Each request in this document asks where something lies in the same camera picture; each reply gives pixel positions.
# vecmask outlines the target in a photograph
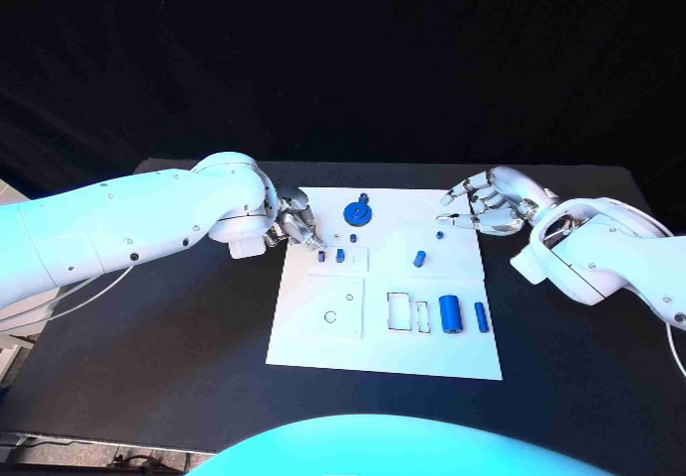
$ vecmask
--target black table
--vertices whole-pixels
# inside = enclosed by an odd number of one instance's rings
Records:
[[[139,171],[192,165],[151,160]],[[262,167],[277,185],[450,188],[486,166]],[[648,210],[623,168],[520,169],[563,197],[610,196]],[[502,382],[267,366],[286,246],[236,261],[205,239],[50,323],[0,429],[220,451],[308,418],[394,414],[495,431],[622,474],[686,470],[686,386],[665,325],[626,291],[589,307],[548,281],[532,286],[509,264],[527,241],[527,232],[479,236]]]

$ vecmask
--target white paper sheet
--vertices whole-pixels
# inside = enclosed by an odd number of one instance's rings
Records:
[[[476,232],[439,227],[434,220],[442,213],[469,213],[466,196],[443,207],[442,190],[303,190],[329,249],[319,263],[316,252],[289,245],[267,364],[502,380]],[[362,192],[370,194],[374,218],[354,227],[344,208]],[[344,263],[336,263],[338,248],[347,251]],[[419,250],[427,251],[422,268],[414,266]],[[388,293],[411,296],[410,331],[390,330]],[[459,334],[443,333],[439,298],[445,295],[460,299],[465,331]],[[419,301],[429,303],[430,333],[420,332]],[[476,321],[479,301],[488,333],[479,331]],[[328,312],[336,314],[334,322]]]

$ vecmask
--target black curtain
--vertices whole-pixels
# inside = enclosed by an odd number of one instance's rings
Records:
[[[682,10],[674,0],[4,4],[0,177],[38,197],[148,157],[226,150],[623,165],[684,229]]]

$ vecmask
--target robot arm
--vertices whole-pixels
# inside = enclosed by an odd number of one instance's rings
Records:
[[[207,234],[230,243],[234,258],[260,255],[290,237],[279,223],[300,226],[295,241],[326,247],[308,196],[279,193],[256,160],[237,153],[213,155],[192,171],[117,178],[2,206],[0,308],[191,248]]]
[[[445,214],[439,223],[492,235],[534,226],[512,265],[532,284],[547,278],[570,298],[593,305],[620,288],[632,290],[658,316],[686,329],[686,237],[674,237],[641,210],[609,198],[561,201],[509,167],[463,181],[442,203],[471,193],[475,214]]]

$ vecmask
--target robotic hand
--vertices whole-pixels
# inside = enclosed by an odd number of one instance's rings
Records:
[[[511,263],[532,284],[548,278],[589,305],[628,288],[661,319],[686,329],[686,237],[675,237],[655,218],[618,200],[561,201],[509,167],[459,183],[443,205],[468,193],[475,214],[447,213],[437,222],[499,236],[530,222],[530,245]]]
[[[276,190],[256,160],[237,153],[213,155],[192,171],[117,178],[0,206],[0,229],[0,308],[184,251],[207,234],[230,243],[234,258],[286,238],[326,248],[308,195]]]

